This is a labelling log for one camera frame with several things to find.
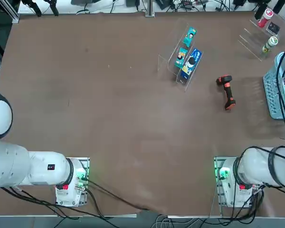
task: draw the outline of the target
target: plastic basket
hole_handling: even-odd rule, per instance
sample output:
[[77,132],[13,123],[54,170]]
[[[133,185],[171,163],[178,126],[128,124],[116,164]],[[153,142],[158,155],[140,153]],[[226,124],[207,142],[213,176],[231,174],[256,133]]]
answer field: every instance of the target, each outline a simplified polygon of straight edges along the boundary
[[[278,89],[276,87],[276,70],[282,55],[283,52],[281,52],[275,57],[275,63],[273,67],[263,77],[268,109],[270,112],[270,116],[274,119],[283,118],[279,102]],[[279,75],[278,75],[281,96],[283,97],[285,103],[285,83],[282,78],[284,69],[285,69],[285,57],[279,69]]]

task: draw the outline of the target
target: brown table surface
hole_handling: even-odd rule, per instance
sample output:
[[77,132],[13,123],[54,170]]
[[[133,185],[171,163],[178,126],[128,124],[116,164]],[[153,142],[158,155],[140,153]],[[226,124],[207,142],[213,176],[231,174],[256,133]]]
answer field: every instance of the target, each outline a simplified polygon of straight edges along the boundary
[[[239,42],[250,12],[21,17],[12,27],[0,92],[14,111],[5,141],[28,150],[90,157],[91,179],[161,214],[207,216],[215,188],[213,157],[251,145],[285,145],[269,116],[260,62]],[[198,30],[204,52],[187,92],[157,75],[161,43],[177,19]],[[274,55],[285,48],[275,48]],[[223,108],[218,76],[231,74],[237,101]],[[26,188],[55,201],[53,187]],[[95,191],[104,214],[136,213]],[[91,202],[81,208],[95,212]],[[0,215],[51,215],[0,190]],[[217,200],[213,216],[219,215]],[[260,216],[285,217],[285,195],[266,190]]]

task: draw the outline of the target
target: metal bracket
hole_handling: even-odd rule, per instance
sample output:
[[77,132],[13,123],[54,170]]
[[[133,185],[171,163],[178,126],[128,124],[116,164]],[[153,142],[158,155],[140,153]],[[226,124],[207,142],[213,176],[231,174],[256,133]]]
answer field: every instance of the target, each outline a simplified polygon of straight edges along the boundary
[[[84,167],[84,169],[86,171],[85,178],[89,179],[90,158],[76,158],[76,159],[78,159],[80,161],[80,163],[82,164],[82,166]],[[85,192],[81,193],[79,205],[83,206],[86,204],[86,202],[87,202],[87,192],[85,191]]]
[[148,4],[147,4],[147,11],[146,11],[146,15],[147,18],[155,18],[155,12],[153,9],[153,0],[148,0]]
[[19,22],[19,14],[15,11],[8,0],[0,0],[0,5],[4,8],[6,13],[12,18],[12,23],[17,24]]

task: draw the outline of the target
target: robotic arm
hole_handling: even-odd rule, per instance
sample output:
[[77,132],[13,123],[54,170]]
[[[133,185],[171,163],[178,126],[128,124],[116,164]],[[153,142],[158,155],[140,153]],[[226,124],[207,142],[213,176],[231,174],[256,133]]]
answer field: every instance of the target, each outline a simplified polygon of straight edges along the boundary
[[[0,139],[10,130],[13,112],[0,94]],[[27,151],[24,147],[0,141],[0,187],[55,185],[56,203],[76,207],[85,204],[87,170],[78,158],[57,152]]]
[[261,185],[285,188],[285,158],[278,156],[285,157],[285,147],[262,149],[273,153],[249,148],[241,157],[226,157],[219,169],[218,180],[227,207],[249,207],[244,203]]

